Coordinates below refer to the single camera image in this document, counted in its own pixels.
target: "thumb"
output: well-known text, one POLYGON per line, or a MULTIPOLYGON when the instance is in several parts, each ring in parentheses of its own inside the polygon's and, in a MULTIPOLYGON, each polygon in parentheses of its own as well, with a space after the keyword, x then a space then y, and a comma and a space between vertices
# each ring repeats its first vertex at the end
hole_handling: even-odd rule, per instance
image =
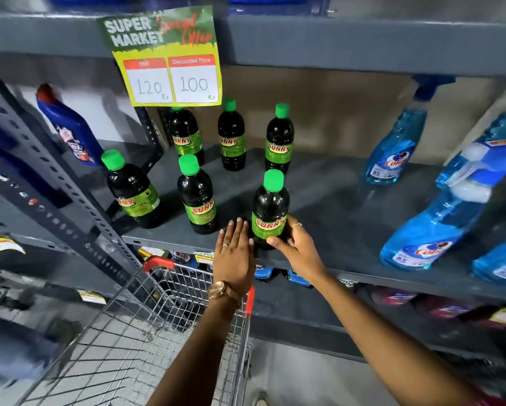
POLYGON ((287 259, 290 259, 291 255, 296 252, 296 249, 294 249, 292 246, 280 238, 268 237, 268 239, 266 239, 266 242, 268 242, 268 244, 273 246, 278 251, 281 251, 287 259))

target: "gold watch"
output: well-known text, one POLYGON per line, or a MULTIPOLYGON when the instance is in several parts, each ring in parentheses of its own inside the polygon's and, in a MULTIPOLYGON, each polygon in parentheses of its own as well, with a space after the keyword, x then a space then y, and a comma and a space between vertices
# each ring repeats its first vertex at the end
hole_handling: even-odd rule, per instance
POLYGON ((234 292, 227 284, 225 284, 222 280, 218 280, 214 282, 212 286, 208 288, 208 298, 209 300, 217 299, 223 295, 227 295, 236 301, 238 307, 242 304, 242 300, 240 296, 234 292))

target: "shopping cart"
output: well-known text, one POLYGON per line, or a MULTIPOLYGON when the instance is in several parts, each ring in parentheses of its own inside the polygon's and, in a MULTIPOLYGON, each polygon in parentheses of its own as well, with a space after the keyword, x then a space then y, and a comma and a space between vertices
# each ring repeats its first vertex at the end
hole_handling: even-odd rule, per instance
MULTIPOLYGON (((202 316, 212 281, 209 271, 150 257, 16 404, 145 405, 202 316)), ((212 405, 243 403, 254 295, 232 321, 212 405)))

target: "hand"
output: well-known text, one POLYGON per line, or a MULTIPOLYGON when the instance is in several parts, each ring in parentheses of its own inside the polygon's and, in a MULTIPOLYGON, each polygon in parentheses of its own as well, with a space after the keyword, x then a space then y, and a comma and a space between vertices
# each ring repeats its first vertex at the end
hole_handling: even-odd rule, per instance
POLYGON ((213 281, 222 280, 241 297, 253 284, 255 258, 253 239, 248 239, 249 224, 242 218, 230 221, 225 230, 219 232, 216 254, 213 257, 213 281))
POLYGON ((276 237, 268 237, 266 242, 283 253, 298 275, 315 285, 317 280, 329 273, 319 257, 313 238, 292 215, 287 215, 286 224, 291 233, 288 243, 276 237))

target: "person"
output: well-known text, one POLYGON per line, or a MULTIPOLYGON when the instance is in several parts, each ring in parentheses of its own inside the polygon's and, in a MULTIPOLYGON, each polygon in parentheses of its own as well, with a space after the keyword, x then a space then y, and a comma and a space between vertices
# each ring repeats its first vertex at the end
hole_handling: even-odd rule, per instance
MULTIPOLYGON (((296 218, 288 215, 287 242, 268 243, 289 260, 293 270, 311 283, 333 311, 401 406, 501 406, 342 285, 320 259, 313 239, 296 218)), ((213 259, 214 284, 222 281, 242 299, 253 282, 253 240, 249 224, 237 218, 221 230, 213 259)), ((217 371, 237 301, 228 294, 211 299, 202 318, 168 368, 147 406, 210 405, 217 371)), ((268 404, 265 396, 258 404, 268 404)))

